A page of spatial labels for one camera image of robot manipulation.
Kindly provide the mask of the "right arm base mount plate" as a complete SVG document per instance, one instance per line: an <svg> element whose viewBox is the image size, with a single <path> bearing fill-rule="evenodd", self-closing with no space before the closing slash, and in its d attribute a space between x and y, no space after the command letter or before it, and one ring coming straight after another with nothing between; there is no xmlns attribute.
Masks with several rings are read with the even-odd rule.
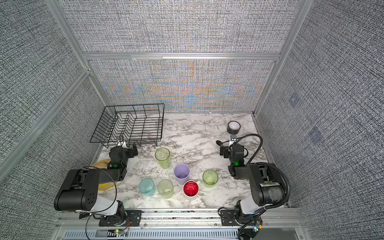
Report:
<svg viewBox="0 0 384 240"><path fill-rule="evenodd" d="M236 214L234 210L221 209L219 211L219 215L221 217L222 226L224 227L232 227L232 226L240 226L236 220Z"/></svg>

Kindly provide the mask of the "tall light green cup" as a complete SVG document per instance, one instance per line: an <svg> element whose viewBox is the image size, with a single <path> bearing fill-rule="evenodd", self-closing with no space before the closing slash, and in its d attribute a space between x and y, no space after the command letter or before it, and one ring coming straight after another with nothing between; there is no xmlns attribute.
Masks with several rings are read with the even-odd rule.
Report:
<svg viewBox="0 0 384 240"><path fill-rule="evenodd" d="M155 158L163 169L168 169L171 166L171 153L167 148L157 149Z"/></svg>

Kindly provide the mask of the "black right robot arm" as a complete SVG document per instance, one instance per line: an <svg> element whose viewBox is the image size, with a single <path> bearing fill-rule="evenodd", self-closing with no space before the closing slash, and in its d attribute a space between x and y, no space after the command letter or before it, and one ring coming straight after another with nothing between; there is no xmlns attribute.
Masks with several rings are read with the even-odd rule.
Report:
<svg viewBox="0 0 384 240"><path fill-rule="evenodd" d="M219 143L220 155L230 160L228 166L230 175L236 180L247 180L251 194L237 201L234 209L219 208L223 226L240 226L261 216L267 207L271 209L283 206L290 197L290 187L287 177L274 164L257 162L245 164L240 158L240 150L244 147L235 146L230 151L228 146Z"/></svg>

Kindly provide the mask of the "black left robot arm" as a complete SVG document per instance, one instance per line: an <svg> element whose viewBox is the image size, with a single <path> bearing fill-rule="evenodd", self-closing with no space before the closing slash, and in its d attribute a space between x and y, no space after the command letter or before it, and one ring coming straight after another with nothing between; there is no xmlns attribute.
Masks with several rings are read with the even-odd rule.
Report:
<svg viewBox="0 0 384 240"><path fill-rule="evenodd" d="M111 148L111 161L105 169L85 167L70 170L54 200L56 211L79 212L99 215L100 226L121 226L128 221L127 213L121 201L109 200L98 195L99 185L124 180L127 174L128 160L138 155L136 144L124 148Z"/></svg>

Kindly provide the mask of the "black wire dish rack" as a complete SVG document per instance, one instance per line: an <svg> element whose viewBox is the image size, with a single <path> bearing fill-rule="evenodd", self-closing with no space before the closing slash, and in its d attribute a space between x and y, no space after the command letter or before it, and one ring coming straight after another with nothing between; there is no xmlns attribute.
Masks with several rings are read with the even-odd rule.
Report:
<svg viewBox="0 0 384 240"><path fill-rule="evenodd" d="M127 146L157 145L163 136L164 115L163 103L106 106L90 143L108 148L123 135Z"/></svg>

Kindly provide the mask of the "lilac plastic cup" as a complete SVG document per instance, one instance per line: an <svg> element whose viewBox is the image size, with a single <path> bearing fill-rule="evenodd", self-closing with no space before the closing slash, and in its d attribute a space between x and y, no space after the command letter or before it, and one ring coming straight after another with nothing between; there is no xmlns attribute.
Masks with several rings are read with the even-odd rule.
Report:
<svg viewBox="0 0 384 240"><path fill-rule="evenodd" d="M184 185L189 180L190 168L186 164L178 164L174 168L174 175L180 185Z"/></svg>

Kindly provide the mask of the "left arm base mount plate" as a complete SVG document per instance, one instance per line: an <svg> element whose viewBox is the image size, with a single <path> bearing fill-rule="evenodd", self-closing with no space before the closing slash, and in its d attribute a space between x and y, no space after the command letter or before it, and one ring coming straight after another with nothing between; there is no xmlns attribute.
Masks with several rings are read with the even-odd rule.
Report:
<svg viewBox="0 0 384 240"><path fill-rule="evenodd" d="M138 227L142 218L141 210L125 210L125 213L117 213L113 216L101 217L99 227Z"/></svg>

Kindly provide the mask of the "pale yellow-green frosted cup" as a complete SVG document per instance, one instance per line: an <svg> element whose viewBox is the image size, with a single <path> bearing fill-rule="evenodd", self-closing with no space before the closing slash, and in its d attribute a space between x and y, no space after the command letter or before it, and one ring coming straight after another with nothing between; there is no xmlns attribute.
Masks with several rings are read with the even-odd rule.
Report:
<svg viewBox="0 0 384 240"><path fill-rule="evenodd" d="M174 195L173 183L168 179L161 180L157 185L157 189L164 199L169 199Z"/></svg>

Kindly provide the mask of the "teal frosted cup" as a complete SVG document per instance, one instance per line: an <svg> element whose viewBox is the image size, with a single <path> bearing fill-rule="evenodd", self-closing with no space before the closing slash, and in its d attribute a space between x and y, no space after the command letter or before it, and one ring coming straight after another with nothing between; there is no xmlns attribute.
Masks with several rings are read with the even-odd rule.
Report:
<svg viewBox="0 0 384 240"><path fill-rule="evenodd" d="M156 191L154 181L150 178L143 179L139 183L139 191L145 196L153 196Z"/></svg>

